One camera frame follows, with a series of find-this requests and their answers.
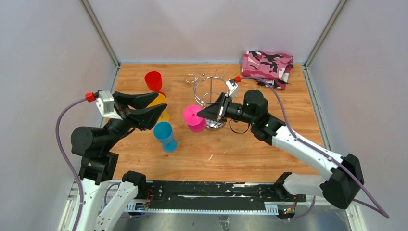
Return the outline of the pink plastic wine glass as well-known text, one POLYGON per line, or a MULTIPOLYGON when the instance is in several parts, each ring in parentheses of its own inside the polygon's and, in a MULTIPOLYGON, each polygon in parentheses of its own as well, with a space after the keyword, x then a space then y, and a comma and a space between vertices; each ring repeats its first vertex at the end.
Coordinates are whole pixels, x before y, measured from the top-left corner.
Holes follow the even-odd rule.
POLYGON ((205 130, 206 120, 198 116, 201 107, 195 104, 188 105, 182 113, 184 122, 187 124, 190 131, 199 133, 205 130))

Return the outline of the chrome wine glass rack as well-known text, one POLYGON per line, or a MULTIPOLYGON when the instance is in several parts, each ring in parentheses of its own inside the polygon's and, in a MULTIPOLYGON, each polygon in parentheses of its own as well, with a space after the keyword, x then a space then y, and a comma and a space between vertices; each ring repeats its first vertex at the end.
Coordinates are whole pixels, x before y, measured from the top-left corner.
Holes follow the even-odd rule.
POLYGON ((196 104, 199 105, 202 109, 208 107, 210 104, 214 103, 215 100, 220 95, 220 92, 213 90, 214 81, 218 80, 222 83, 225 83, 226 72, 223 72, 223 75, 218 75, 217 72, 219 69, 216 69, 212 75, 207 76, 205 73, 196 75, 194 73, 187 74, 185 81, 188 84, 192 84, 192 90, 194 94, 194 99, 196 104), (202 86, 205 82, 208 82, 209 89, 202 96, 198 94, 198 88, 202 86))

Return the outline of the blue plastic wine glass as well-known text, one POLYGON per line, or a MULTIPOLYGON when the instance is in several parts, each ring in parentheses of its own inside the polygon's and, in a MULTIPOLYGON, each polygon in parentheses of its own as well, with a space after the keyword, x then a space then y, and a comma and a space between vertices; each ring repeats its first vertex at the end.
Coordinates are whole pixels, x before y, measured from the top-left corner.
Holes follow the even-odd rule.
POLYGON ((165 152, 172 153, 177 149, 178 143, 174 138, 174 131, 170 123, 157 123, 153 129, 153 134, 161 143, 162 149, 165 152))

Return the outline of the red plastic wine glass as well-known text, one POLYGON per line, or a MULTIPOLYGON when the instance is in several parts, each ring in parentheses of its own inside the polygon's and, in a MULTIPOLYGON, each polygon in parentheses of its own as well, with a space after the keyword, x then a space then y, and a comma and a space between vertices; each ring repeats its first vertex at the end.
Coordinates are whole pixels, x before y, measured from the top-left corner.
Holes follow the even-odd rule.
POLYGON ((163 86, 162 75, 158 71, 150 71, 144 77, 147 87, 153 91, 166 96, 165 93, 161 91, 163 86))

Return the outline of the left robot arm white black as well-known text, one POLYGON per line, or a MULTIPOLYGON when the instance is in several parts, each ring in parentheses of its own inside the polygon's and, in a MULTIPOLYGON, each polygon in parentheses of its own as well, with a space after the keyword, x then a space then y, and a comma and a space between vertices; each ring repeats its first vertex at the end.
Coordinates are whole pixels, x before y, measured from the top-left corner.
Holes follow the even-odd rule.
POLYGON ((133 199, 153 199, 146 176, 128 171, 115 195, 101 208, 118 161, 112 148, 135 130, 151 130, 156 125, 167 106, 153 105, 158 96, 157 92, 132 95, 99 90, 78 100, 95 102, 107 123, 102 127, 78 127, 71 134, 71 152, 81 157, 81 167, 73 173, 78 194, 68 225, 70 231, 110 231, 133 199))

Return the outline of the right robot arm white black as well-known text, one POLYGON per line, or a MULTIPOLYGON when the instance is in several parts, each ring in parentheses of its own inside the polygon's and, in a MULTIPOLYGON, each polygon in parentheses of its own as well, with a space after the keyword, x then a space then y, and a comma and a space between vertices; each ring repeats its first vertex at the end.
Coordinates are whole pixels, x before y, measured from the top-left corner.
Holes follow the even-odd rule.
POLYGON ((355 155, 331 152, 291 130, 268 112, 268 101, 259 90, 247 91, 242 104, 232 102, 223 93, 197 115, 217 122, 229 118, 247 123, 258 140, 287 151, 319 173, 319 176, 283 173, 275 182, 275 195, 281 201, 304 194, 323 197, 336 208, 347 209, 364 184, 360 161, 355 155))

